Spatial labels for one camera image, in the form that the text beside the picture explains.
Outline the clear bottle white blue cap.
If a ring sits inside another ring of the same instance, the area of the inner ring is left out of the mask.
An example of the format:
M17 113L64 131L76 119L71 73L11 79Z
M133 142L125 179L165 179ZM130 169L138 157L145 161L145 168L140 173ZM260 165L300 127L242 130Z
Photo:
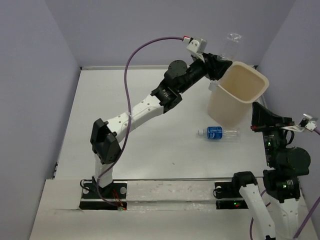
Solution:
M234 32L228 33L224 47L222 48L220 53L216 54L216 55L221 56L225 60L233 61L235 56L238 53L238 48L240 47L242 40L243 40L242 35L240 35L238 33L234 33ZM214 85L218 84L218 81L219 80L211 80L210 85L209 85L209 89L211 91L213 91L213 89L215 88Z

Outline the blue label plastic bottle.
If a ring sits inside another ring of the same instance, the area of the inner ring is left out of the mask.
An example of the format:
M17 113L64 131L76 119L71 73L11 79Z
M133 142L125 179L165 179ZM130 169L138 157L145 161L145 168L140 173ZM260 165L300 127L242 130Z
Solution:
M196 135L211 141L235 141L240 137L240 130L221 126L208 126L199 129Z

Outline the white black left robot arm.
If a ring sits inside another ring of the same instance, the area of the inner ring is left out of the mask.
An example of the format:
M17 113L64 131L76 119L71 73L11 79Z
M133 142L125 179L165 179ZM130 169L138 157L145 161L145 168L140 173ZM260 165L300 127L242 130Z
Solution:
M97 119L90 136L97 158L94 193L101 198L110 194L112 168L125 148L120 143L127 143L131 131L172 110L182 101L182 94L203 77L220 80L232 63L211 53L205 53L203 59L196 59L191 65L175 60L169 64L160 84L145 99L117 117L107 121Z

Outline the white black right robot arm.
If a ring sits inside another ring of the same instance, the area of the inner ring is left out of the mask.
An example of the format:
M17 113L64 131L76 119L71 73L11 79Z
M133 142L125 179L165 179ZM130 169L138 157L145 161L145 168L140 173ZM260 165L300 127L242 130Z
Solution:
M230 190L235 196L243 197L263 240L277 237L292 240L299 227L298 177L309 174L311 157L301 147L289 147L297 131L292 118L276 115L256 101L252 103L250 128L262 133L269 167L263 170L262 179L270 205L266 207L257 179L250 171L235 173Z

